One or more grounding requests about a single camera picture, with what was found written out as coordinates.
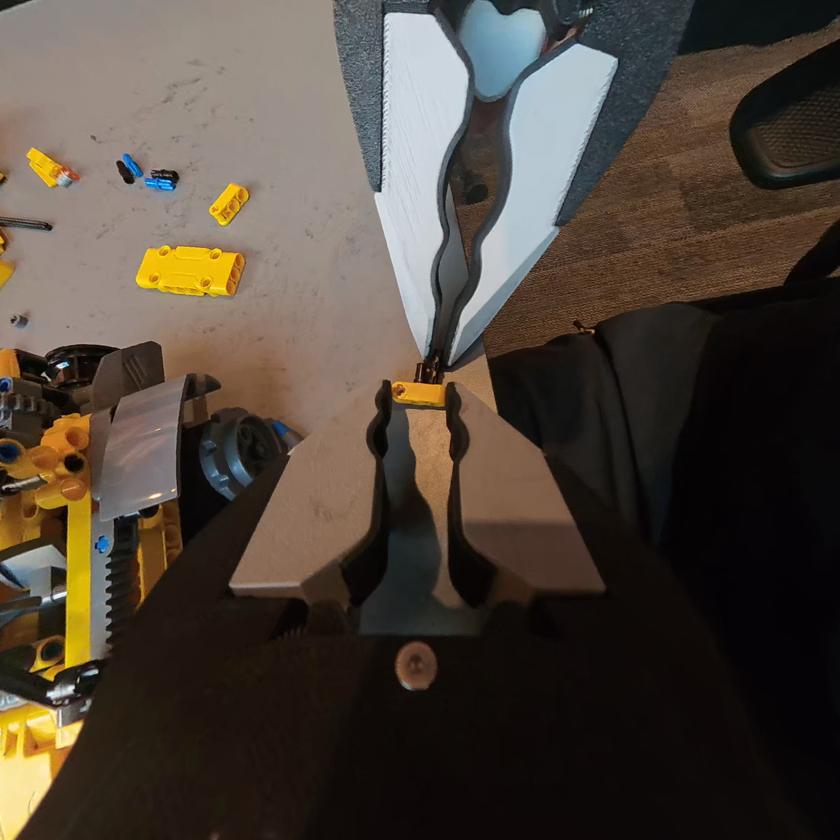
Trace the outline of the cluster of small brick pins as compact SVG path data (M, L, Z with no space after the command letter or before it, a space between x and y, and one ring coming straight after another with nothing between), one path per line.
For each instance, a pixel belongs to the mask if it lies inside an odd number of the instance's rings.
M146 173L140 163L127 153L122 154L115 165L125 184L142 185L158 192L173 192L181 178L174 170L159 169Z

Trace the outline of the yellow rectangular brick panel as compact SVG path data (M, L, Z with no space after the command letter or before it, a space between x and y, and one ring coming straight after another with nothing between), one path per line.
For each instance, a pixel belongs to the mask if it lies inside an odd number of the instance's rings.
M245 257L219 248L168 245L145 252L136 285L174 295L229 298L235 295Z

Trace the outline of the yellow grey brick vehicle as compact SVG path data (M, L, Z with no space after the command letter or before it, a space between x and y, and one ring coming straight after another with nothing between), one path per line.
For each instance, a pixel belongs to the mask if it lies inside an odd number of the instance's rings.
M16 838L102 668L189 542L267 467L269 422L207 411L161 346L1 352L1 837Z

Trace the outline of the grey desk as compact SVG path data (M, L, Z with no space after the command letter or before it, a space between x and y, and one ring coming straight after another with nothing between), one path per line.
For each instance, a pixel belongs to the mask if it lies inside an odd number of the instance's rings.
M30 148L78 173L49 187ZM174 170L127 185L116 160ZM2 12L2 344L154 340L212 404L307 432L354 389L411 377L407 326L346 101L331 2L32 2ZM208 212L229 183L249 200ZM245 257L232 297L137 286L147 249ZM29 317L14 329L15 313Z

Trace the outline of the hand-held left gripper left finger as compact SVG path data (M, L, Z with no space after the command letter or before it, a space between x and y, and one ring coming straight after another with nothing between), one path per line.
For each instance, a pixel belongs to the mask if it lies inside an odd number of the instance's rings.
M382 582L392 384L355 398L292 450L230 580L237 596L358 607Z

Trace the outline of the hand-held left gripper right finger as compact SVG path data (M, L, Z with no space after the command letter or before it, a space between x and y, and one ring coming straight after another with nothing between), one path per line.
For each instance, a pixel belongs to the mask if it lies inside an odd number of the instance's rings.
M598 597L606 585L542 451L464 385L446 387L448 576L471 607Z

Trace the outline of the short yellow brick beam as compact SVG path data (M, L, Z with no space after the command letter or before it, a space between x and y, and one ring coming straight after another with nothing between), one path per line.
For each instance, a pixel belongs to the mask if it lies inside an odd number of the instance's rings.
M231 182L211 203L208 212L219 226L226 227L236 218L248 200L248 188Z
M446 385L425 382L395 381L392 399L410 407L443 409L446 405Z

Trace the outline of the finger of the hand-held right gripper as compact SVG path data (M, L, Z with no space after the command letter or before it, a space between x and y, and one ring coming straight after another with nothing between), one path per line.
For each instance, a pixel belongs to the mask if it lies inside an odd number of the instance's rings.
M473 238L469 278L448 329L448 366L481 336L560 231L571 189L618 58L575 41L513 83L499 123L499 190Z
M421 359L442 354L468 268L449 184L474 71L441 12L384 14L381 186L374 200Z

